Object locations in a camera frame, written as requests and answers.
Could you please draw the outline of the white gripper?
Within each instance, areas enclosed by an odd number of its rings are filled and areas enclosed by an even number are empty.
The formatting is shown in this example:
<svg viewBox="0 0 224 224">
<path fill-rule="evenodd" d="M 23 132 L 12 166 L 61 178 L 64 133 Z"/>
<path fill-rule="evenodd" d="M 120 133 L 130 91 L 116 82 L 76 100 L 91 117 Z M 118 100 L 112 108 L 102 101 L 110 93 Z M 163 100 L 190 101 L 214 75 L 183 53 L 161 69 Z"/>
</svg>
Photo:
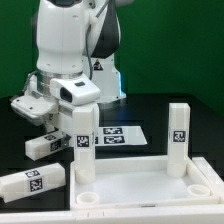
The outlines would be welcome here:
<svg viewBox="0 0 224 224">
<path fill-rule="evenodd" d="M 35 96 L 33 92 L 12 100 L 11 106 L 20 116 L 39 126 L 44 122 L 61 129 L 66 134 L 74 134 L 73 111 L 77 107 L 92 107 L 94 109 L 95 130 L 99 123 L 99 109 L 96 100 L 83 105 L 74 106 L 51 95 Z"/>
</svg>

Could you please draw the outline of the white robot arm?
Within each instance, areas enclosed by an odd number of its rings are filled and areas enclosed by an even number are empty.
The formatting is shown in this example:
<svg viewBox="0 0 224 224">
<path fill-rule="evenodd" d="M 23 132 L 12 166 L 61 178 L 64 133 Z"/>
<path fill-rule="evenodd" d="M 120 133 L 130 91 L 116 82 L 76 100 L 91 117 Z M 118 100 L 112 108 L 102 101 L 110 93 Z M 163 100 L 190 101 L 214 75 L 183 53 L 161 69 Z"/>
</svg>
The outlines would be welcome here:
<svg viewBox="0 0 224 224">
<path fill-rule="evenodd" d="M 37 94 L 26 85 L 12 108 L 39 125 L 59 109 L 93 107 L 100 89 L 84 74 L 83 59 L 111 56 L 119 47 L 120 26 L 116 8 L 134 0 L 40 0 L 37 13 L 35 72 Z"/>
</svg>

